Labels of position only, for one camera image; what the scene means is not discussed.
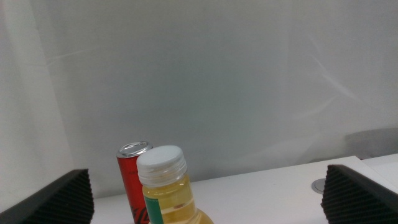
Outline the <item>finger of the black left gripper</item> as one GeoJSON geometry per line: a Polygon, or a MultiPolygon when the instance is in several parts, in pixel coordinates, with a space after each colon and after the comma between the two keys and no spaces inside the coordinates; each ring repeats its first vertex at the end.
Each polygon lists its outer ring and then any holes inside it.
{"type": "Polygon", "coordinates": [[[321,207],[331,224],[397,224],[397,193],[344,165],[329,165],[321,207]]]}
{"type": "Polygon", "coordinates": [[[1,223],[90,223],[95,212],[88,169],[75,169],[1,213],[1,223]]]}

